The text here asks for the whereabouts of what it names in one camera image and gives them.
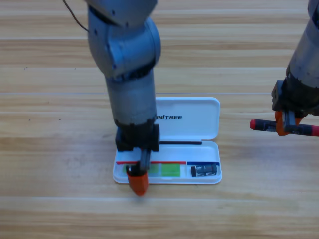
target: blue stripe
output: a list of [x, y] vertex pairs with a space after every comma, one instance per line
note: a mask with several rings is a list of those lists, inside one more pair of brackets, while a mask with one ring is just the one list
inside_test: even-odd
[[187, 162], [187, 165], [207, 165], [207, 164], [216, 164], [219, 166], [218, 162]]

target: cable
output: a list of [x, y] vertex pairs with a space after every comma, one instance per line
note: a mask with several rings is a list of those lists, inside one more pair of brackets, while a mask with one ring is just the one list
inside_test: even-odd
[[80, 25], [80, 27], [82, 27], [84, 30], [86, 30], [87, 32], [89, 32], [88, 29], [86, 29], [80, 22], [79, 20], [76, 18], [76, 16], [74, 15], [72, 9], [69, 7], [68, 3], [66, 2], [66, 0], [63, 0], [64, 4], [66, 5], [66, 7], [69, 9], [70, 13], [72, 14], [74, 20]]

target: screwdriver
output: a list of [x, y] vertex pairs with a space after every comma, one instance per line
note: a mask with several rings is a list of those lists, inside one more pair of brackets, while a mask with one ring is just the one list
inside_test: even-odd
[[[263, 119], [252, 119], [250, 121], [252, 130], [276, 132], [276, 122]], [[319, 137], [319, 126], [300, 124], [290, 134]]]

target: tabletop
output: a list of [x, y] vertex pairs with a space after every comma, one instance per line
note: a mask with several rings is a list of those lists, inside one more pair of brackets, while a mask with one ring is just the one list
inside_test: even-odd
[[1, 0], [0, 238], [319, 238], [318, 139], [249, 129], [274, 120], [307, 4], [159, 0], [157, 96], [220, 101], [223, 179], [136, 198], [112, 178], [116, 127], [86, 32], [61, 0]]

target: white case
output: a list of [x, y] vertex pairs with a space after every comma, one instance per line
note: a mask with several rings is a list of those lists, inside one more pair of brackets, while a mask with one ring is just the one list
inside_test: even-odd
[[[220, 102], [213, 97], [157, 97], [156, 123], [161, 142], [159, 152], [151, 153], [150, 184], [216, 184], [222, 179], [218, 145]], [[128, 183], [127, 164], [139, 161], [141, 151], [116, 152], [113, 178]], [[193, 177], [192, 166], [215, 164], [217, 173]]]

